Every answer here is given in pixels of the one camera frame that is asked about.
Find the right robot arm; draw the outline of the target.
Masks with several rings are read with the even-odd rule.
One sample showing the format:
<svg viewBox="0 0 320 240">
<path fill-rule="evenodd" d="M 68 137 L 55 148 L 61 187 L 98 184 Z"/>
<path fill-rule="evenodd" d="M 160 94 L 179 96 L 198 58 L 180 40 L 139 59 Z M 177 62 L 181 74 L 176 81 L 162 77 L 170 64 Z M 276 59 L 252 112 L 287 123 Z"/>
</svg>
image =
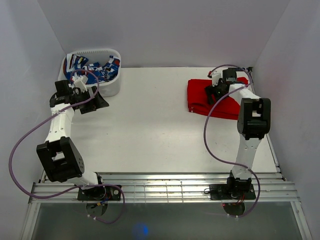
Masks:
<svg viewBox="0 0 320 240">
<path fill-rule="evenodd" d="M 205 87 L 208 103 L 217 108 L 223 100 L 231 98 L 239 104 L 237 117 L 237 131 L 239 133 L 239 147 L 236 160 L 232 163 L 229 177 L 224 184 L 211 184 L 208 194 L 211 200 L 237 200 L 256 199 L 252 184 L 252 166 L 256 151 L 271 128 L 271 101 L 261 98 L 250 89 L 249 80 L 242 83 L 237 73 L 243 71 L 250 74 L 249 69 L 229 67 L 222 73 L 212 70 L 208 77 L 212 83 Z"/>
</svg>

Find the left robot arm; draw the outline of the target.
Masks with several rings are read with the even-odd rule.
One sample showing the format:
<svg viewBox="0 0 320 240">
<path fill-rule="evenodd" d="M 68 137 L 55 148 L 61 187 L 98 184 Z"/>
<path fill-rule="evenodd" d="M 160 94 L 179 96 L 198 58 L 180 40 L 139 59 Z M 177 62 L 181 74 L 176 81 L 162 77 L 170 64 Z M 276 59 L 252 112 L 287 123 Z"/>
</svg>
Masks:
<svg viewBox="0 0 320 240">
<path fill-rule="evenodd" d="M 106 195 L 100 175 L 85 169 L 85 162 L 71 139 L 72 120 L 76 111 L 87 114 L 106 108 L 106 102 L 97 86 L 87 88 L 77 80 L 59 80 L 56 92 L 49 100 L 52 119 L 44 143 L 37 145 L 36 153 L 51 182 L 69 182 L 81 187 L 95 199 Z"/>
</svg>

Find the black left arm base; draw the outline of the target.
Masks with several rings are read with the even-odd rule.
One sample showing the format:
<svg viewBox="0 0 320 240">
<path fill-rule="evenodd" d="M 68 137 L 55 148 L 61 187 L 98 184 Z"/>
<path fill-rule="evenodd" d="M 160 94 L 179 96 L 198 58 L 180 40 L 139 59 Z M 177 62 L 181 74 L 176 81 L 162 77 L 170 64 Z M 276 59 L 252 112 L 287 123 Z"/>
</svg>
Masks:
<svg viewBox="0 0 320 240">
<path fill-rule="evenodd" d="M 121 199 L 121 185 L 115 186 L 98 186 L 80 188 L 77 194 L 78 201 L 119 201 Z"/>
</svg>

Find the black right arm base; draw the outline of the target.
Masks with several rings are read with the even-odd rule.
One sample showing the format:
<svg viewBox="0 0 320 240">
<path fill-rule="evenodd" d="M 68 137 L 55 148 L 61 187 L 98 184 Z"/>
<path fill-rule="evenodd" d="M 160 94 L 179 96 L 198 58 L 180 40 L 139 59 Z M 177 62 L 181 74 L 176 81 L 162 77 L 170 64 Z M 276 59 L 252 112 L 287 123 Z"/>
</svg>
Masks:
<svg viewBox="0 0 320 240">
<path fill-rule="evenodd" d="M 255 200 L 256 193 L 254 186 L 251 184 L 249 189 L 228 189 L 227 184 L 210 184 L 209 195 L 211 200 Z"/>
</svg>

